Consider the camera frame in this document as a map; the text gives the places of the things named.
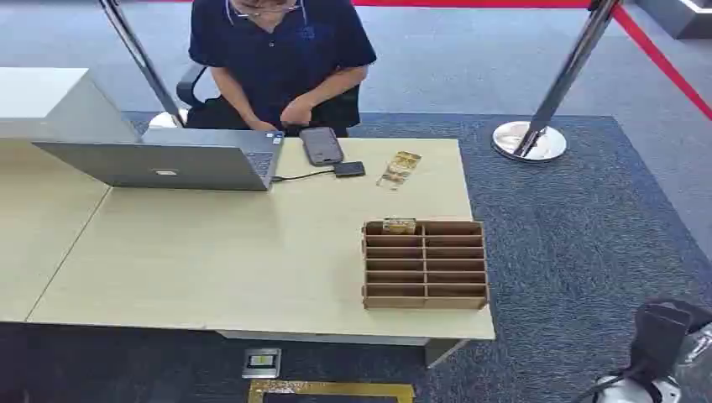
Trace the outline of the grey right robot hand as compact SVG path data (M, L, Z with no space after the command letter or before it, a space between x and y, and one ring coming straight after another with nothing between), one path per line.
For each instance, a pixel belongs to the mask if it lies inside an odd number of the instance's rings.
M664 298L641 305L631 343L632 378L651 383L668 375L683 340L710 323L711 310L686 301Z

